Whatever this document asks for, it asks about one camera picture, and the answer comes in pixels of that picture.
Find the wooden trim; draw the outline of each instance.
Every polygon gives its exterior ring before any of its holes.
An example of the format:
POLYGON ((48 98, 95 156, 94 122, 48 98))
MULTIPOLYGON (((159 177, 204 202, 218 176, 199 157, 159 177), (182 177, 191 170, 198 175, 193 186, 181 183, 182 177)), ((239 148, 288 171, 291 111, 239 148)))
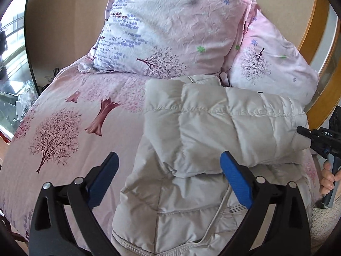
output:
POLYGON ((336 28, 336 31, 335 31, 335 37, 333 39, 333 43, 331 45, 331 49, 329 51, 329 54, 327 56, 327 59, 324 63, 324 65, 322 66, 322 69, 321 69, 321 72, 319 74, 320 78, 323 76, 324 72, 326 71, 328 65, 329 65, 329 62, 331 60, 331 57, 334 55, 334 51, 335 51, 335 48, 336 48, 336 44, 338 42, 338 39, 339 39, 339 35, 340 35, 340 19, 338 19, 338 23, 337 23, 337 28, 336 28))
POLYGON ((308 64, 311 63, 313 57, 321 42, 329 12, 328 0, 315 0, 313 10, 303 35, 301 43, 298 47, 299 52, 305 58, 308 64))
POLYGON ((323 92, 306 114, 309 129, 319 128, 332 113, 341 97, 341 58, 323 92))

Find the printed tree trunk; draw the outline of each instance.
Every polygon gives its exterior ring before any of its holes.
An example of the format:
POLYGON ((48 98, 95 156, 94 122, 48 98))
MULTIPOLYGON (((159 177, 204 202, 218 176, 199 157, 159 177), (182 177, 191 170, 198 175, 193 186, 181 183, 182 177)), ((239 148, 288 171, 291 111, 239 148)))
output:
POLYGON ((103 125, 105 118, 107 117, 108 113, 110 113, 112 109, 116 108, 119 105, 120 104, 115 103, 114 101, 112 102, 110 98, 106 100, 101 100, 100 112, 98 113, 96 118, 93 120, 93 122, 89 125, 89 127, 86 128, 85 130, 89 134, 95 133, 96 135, 102 136, 102 125, 103 125))
POLYGON ((66 102, 74 102, 77 103, 77 99, 81 93, 79 90, 75 91, 73 94, 71 94, 68 98, 65 99, 66 102))
POLYGON ((255 48, 246 48, 243 51, 241 59, 242 75, 253 84, 256 84, 257 79, 262 78, 266 74, 271 74, 271 71, 267 68, 269 62, 263 57, 263 48, 257 53, 255 48))
POLYGON ((41 154, 37 173, 44 163, 57 161, 65 165, 65 160, 78 150, 79 125, 81 114, 72 109, 63 109, 45 119, 36 129, 35 138, 30 145, 32 154, 41 154))
POLYGON ((153 47, 153 54, 147 59, 136 58, 137 61, 145 63, 144 74, 147 76, 158 77, 162 79, 170 79, 182 76, 186 70, 184 63, 180 63, 178 56, 171 53, 172 49, 165 47, 157 49, 153 47))

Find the device handle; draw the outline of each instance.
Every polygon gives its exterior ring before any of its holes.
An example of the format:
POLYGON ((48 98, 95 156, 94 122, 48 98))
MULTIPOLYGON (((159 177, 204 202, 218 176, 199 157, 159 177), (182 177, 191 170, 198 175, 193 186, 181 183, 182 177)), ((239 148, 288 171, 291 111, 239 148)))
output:
MULTIPOLYGON (((332 154, 328 154, 327 159, 332 166, 332 168, 331 168, 332 174, 336 175, 337 172, 341 169, 341 159, 338 156, 335 156, 332 154)), ((333 206, 334 198, 335 198, 337 189, 339 187, 339 183, 340 183, 340 181, 334 182, 333 183, 334 189, 322 198, 322 204, 328 208, 331 208, 333 206)))

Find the pink pillow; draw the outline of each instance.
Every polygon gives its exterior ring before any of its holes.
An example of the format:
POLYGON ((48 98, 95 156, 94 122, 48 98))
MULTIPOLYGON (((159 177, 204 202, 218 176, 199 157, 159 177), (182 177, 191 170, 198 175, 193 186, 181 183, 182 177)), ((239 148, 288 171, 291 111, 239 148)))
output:
POLYGON ((114 0, 80 72, 158 78, 220 72, 243 38, 255 0, 114 0))
POLYGON ((259 9, 227 75, 233 87, 294 98, 303 105, 311 101, 319 79, 259 9))

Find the puffer jacket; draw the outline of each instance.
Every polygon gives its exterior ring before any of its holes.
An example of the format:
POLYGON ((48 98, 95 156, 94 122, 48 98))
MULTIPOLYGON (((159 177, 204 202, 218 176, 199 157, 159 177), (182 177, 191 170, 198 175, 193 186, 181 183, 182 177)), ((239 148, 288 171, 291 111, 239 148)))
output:
POLYGON ((308 215, 311 195, 300 166, 310 140, 298 101, 224 88, 214 76, 153 79, 132 174, 121 191, 112 242, 121 255, 217 256, 244 218, 222 174, 228 150, 255 176, 298 184, 308 215))

